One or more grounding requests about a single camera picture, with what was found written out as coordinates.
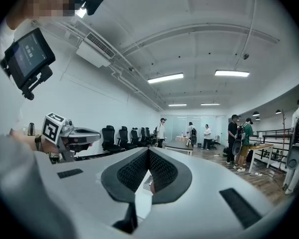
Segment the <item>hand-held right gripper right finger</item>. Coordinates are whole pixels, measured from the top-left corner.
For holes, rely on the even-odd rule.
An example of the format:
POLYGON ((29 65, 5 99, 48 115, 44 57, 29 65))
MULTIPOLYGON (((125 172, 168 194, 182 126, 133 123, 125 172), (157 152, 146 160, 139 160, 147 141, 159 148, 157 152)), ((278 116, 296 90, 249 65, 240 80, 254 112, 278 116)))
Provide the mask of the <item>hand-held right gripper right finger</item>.
POLYGON ((178 200, 192 182, 192 172, 184 163, 149 148, 149 171, 153 178, 152 204, 169 204, 178 200))

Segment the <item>person's left hand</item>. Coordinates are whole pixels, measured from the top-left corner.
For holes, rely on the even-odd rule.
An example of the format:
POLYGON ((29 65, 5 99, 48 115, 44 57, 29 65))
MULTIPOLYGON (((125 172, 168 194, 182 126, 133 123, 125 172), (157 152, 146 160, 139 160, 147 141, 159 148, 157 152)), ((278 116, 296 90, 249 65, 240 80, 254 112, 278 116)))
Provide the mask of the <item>person's left hand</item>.
POLYGON ((46 138, 44 138, 41 141, 41 145, 42 145, 43 152, 45 152, 45 153, 55 153, 55 154, 60 153, 57 146, 54 143, 47 140, 46 138))

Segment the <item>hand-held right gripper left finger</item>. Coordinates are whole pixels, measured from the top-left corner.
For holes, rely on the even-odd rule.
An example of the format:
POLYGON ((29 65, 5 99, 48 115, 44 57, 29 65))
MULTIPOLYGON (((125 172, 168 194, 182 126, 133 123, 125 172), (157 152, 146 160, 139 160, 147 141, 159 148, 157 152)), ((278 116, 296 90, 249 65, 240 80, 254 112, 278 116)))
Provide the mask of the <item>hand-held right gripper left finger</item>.
POLYGON ((149 170, 148 150, 142 148, 102 172, 102 185, 113 200, 135 202, 135 192, 149 170))

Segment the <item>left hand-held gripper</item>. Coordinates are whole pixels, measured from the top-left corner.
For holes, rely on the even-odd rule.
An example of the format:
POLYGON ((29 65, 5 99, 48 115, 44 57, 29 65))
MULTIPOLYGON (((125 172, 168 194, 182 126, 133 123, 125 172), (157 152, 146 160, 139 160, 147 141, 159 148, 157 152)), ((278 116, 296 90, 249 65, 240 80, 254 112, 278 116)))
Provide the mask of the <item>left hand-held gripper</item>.
POLYGON ((47 140, 57 146, 61 162, 73 162, 75 153, 87 150, 93 142, 101 138, 99 132, 75 127, 72 120, 55 113, 45 116, 41 132, 47 140))

